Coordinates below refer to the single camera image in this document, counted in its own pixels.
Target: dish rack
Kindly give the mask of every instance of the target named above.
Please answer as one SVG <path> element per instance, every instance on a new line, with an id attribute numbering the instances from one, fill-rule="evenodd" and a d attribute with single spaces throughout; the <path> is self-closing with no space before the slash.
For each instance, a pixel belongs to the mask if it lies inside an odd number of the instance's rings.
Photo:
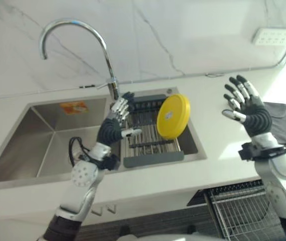
<path id="1" fill-rule="evenodd" d="M 226 240 L 285 240 L 261 180 L 211 188 L 209 196 Z"/>
<path id="2" fill-rule="evenodd" d="M 127 138 L 123 164 L 127 168 L 184 159 L 178 139 L 165 140 L 157 130 L 157 117 L 165 95 L 135 98 L 134 111 L 125 122 L 126 128 L 140 128 L 142 133 Z"/>

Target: gray towel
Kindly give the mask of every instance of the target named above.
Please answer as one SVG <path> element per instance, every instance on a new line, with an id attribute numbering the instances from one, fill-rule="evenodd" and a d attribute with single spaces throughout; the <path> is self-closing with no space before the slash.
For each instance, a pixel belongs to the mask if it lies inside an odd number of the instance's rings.
<path id="1" fill-rule="evenodd" d="M 272 117 L 271 132 L 279 144 L 286 144 L 286 104 L 265 102 Z"/>

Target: yellow dish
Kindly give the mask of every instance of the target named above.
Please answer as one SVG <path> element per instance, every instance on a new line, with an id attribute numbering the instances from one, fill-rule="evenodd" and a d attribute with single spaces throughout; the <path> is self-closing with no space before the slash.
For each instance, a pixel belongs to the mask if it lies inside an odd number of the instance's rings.
<path id="1" fill-rule="evenodd" d="M 191 106 L 188 98 L 182 94 L 169 96 L 162 104 L 158 118 L 159 134 L 167 140 L 177 138 L 188 124 Z"/>

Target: wall socket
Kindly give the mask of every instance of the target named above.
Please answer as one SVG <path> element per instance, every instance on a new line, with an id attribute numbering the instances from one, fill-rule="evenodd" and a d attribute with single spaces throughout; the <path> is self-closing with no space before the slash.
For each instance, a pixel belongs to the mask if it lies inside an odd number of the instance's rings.
<path id="1" fill-rule="evenodd" d="M 286 29 L 261 28 L 252 42 L 262 46 L 286 46 Z"/>

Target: white marble backsplash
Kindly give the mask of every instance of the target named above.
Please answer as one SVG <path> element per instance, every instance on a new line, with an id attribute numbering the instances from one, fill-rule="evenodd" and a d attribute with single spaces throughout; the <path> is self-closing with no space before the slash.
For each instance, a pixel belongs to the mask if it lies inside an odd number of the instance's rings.
<path id="1" fill-rule="evenodd" d="M 285 52 L 251 40 L 286 28 L 286 0 L 0 0 L 0 96 L 105 82 L 102 50 L 81 28 L 56 29 L 40 59 L 40 32 L 59 18 L 97 29 L 120 82 L 271 66 Z"/>

